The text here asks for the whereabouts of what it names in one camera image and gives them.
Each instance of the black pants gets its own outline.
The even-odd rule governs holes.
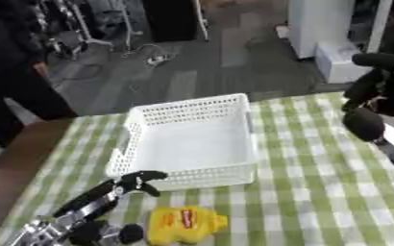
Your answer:
[[[24,128],[6,105],[11,98],[43,120],[76,117],[64,99],[30,65],[19,65],[0,75],[0,146],[7,147]]]

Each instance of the table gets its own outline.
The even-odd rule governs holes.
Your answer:
[[[338,93],[253,104],[259,170],[253,184],[133,194],[108,216],[145,224],[157,206],[199,204],[230,225],[198,245],[394,245],[394,166],[341,124]],[[0,245],[104,179],[111,149],[124,139],[125,115],[76,119],[15,204]]]
[[[70,124],[58,120],[31,125],[0,156],[0,226]]]

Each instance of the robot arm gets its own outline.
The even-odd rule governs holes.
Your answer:
[[[385,124],[379,115],[394,116],[394,56],[360,54],[353,60],[374,70],[345,92],[349,101],[342,108],[343,123],[361,140],[377,145],[394,164],[394,127]]]
[[[127,225],[122,230],[95,219],[114,209],[118,200],[131,191],[144,191],[153,196],[160,193],[150,184],[167,175],[158,171],[140,171],[122,176],[118,181],[108,180],[66,203],[52,217],[39,217],[26,224],[9,244],[12,246],[61,246],[67,239],[75,245],[115,245],[142,238],[138,225]]]

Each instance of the yellow mustard bottle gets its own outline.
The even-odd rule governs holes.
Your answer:
[[[227,225],[227,216],[198,206],[156,208],[149,219],[148,240],[152,245],[197,243]]]

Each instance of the green checkered tablecloth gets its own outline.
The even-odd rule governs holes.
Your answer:
[[[111,222],[144,225],[157,206],[198,204],[230,219],[227,229],[198,245],[394,245],[394,166],[344,130],[341,104],[338,93],[253,104],[261,157],[256,182],[159,198],[133,194],[109,214]],[[106,179],[125,118],[75,120],[11,211],[0,245],[31,218]]]

